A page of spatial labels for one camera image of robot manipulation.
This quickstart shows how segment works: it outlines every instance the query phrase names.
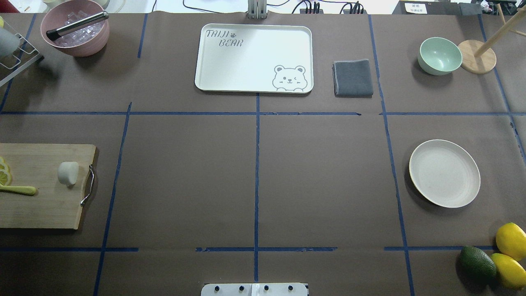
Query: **round wooden base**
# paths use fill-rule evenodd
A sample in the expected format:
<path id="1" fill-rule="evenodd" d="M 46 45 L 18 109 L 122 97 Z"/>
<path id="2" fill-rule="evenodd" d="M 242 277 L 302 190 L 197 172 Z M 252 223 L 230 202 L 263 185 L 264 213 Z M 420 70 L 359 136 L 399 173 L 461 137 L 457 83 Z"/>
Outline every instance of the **round wooden base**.
<path id="1" fill-rule="evenodd" d="M 459 44 L 458 48 L 462 52 L 462 68 L 475 74 L 485 74 L 495 68 L 497 56 L 491 48 L 481 56 L 475 57 L 475 52 L 483 44 L 478 40 L 466 40 Z"/>

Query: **gray cup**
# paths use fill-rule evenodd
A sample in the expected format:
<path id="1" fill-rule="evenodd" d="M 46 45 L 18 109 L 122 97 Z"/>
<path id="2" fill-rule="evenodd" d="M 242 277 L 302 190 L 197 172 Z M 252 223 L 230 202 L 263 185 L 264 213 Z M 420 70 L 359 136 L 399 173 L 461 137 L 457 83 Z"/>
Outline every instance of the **gray cup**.
<path id="1" fill-rule="evenodd" d="M 4 28 L 0 28 L 0 57 L 12 54 L 20 45 L 20 39 Z"/>

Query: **bear drawing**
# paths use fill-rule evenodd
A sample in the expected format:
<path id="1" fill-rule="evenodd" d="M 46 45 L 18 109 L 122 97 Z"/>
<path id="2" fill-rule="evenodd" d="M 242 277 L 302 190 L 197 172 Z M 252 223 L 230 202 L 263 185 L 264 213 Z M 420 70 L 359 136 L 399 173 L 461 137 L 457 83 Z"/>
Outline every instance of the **bear drawing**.
<path id="1" fill-rule="evenodd" d="M 274 68 L 274 72 L 276 72 L 276 76 L 272 84 L 276 88 L 276 91 L 301 92 L 307 87 L 305 68 L 303 66 L 285 68 L 277 65 Z"/>

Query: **green bowl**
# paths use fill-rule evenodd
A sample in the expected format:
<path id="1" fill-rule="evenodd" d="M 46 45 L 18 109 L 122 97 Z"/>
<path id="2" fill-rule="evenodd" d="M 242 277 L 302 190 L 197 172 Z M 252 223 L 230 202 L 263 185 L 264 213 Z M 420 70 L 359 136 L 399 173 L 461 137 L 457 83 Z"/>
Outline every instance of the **green bowl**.
<path id="1" fill-rule="evenodd" d="M 420 45 L 418 64 L 431 75 L 446 75 L 460 67 L 462 53 L 455 43 L 442 37 L 432 37 Z"/>

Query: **wire rack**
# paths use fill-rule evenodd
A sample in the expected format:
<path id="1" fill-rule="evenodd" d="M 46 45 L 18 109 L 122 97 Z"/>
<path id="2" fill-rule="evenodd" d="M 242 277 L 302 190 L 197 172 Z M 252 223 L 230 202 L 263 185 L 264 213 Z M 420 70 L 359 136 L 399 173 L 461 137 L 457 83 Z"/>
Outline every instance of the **wire rack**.
<path id="1" fill-rule="evenodd" d="M 18 37 L 21 40 L 21 45 L 11 55 L 0 58 L 0 86 L 43 58 L 42 54 L 7 22 L 4 22 L 4 29 Z"/>

